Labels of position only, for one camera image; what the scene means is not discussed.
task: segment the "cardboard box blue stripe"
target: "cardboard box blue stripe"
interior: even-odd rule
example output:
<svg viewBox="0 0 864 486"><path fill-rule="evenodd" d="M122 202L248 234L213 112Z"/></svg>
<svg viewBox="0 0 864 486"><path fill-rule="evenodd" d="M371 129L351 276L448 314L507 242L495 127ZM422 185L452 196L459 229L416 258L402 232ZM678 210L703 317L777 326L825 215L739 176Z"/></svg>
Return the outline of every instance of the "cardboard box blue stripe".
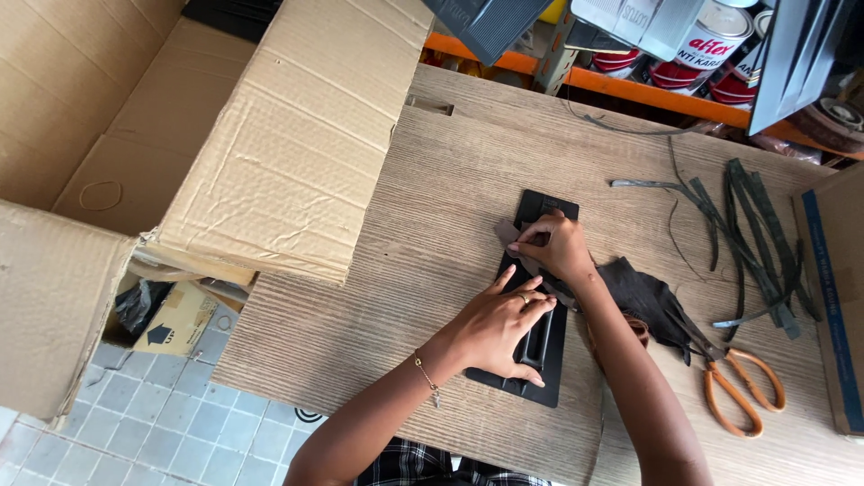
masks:
<svg viewBox="0 0 864 486"><path fill-rule="evenodd" d="M834 348L837 374L840 377L843 409L849 422L849 428L853 432L864 432L864 411L861 409L861 394L858 389L858 381L855 378L852 353L849 349L849 342L846 336L846 326L843 322L843 312L837 293L834 271L831 268L831 258L825 243L822 217L819 214L816 193L811 189L803 193L801 199L804 203L804 214L807 218L808 229L810 230L810 243L813 245L819 286L821 287L825 303L825 318L831 333L831 344Z"/></svg>

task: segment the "tiled floor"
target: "tiled floor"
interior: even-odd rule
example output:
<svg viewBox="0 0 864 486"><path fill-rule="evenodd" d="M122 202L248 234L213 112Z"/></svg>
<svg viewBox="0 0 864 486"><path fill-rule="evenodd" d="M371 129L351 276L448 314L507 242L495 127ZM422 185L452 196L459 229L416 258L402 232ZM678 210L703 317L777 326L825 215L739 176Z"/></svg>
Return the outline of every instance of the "tiled floor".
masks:
<svg viewBox="0 0 864 486"><path fill-rule="evenodd" d="M321 422L209 382L235 320L219 307L197 361L101 343L60 432L0 407L0 486L282 484Z"/></svg>

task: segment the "arrow symbol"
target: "arrow symbol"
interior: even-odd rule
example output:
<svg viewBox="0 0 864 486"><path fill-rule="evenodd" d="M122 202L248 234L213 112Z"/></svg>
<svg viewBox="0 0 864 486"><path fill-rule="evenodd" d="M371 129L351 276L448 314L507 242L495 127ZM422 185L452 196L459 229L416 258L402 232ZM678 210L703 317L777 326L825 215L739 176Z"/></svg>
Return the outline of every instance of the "arrow symbol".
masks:
<svg viewBox="0 0 864 486"><path fill-rule="evenodd" d="M156 344L163 344L169 334L171 334L171 328L166 328L162 324L159 324L153 329L147 331L147 345L149 346L154 342Z"/></svg>

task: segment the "black tray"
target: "black tray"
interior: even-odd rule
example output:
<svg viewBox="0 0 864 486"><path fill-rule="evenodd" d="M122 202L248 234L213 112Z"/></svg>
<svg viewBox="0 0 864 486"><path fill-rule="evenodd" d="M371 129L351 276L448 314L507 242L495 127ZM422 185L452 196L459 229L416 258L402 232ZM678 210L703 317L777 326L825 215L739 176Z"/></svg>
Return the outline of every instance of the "black tray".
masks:
<svg viewBox="0 0 864 486"><path fill-rule="evenodd" d="M514 224L521 228L522 223L533 223L552 208L561 209L571 220L579 219L579 205L564 201L550 195L545 195L526 189L522 193L522 201L516 212ZM516 272L504 288L504 292L515 290L531 278L518 259L507 253L501 258L498 275L510 265L516 265ZM496 374L478 368L469 368L466 376L469 380L479 381L490 387L501 388L507 393L519 395L527 400L551 408L558 406L558 391L561 388L561 368L564 357L564 332L567 329L567 307L559 303L534 324L531 331L519 342L513 352L513 360L529 364L543 377L545 387L537 387L527 380L501 378Z"/></svg>

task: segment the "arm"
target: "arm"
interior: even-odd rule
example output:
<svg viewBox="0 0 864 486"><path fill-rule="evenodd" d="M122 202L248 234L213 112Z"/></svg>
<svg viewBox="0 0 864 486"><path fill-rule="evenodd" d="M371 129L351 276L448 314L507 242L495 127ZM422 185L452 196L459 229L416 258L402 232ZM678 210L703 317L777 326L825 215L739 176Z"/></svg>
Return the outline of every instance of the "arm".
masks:
<svg viewBox="0 0 864 486"><path fill-rule="evenodd" d="M417 350L423 370L442 388L442 406L449 405L444 384L468 367L543 386L534 368L513 362L513 350L540 316L555 307L556 299L533 290L540 278L500 295L514 270L515 266L508 268ZM530 304L518 294L529 298ZM431 394L412 353L350 399L307 439L291 461L285 486L350 484Z"/></svg>
<svg viewBox="0 0 864 486"><path fill-rule="evenodd" d="M533 246L538 233L549 243ZM576 295L639 458L643 484L711 484L696 433L669 383L630 330L594 269L579 221L545 215L511 249L541 261Z"/></svg>

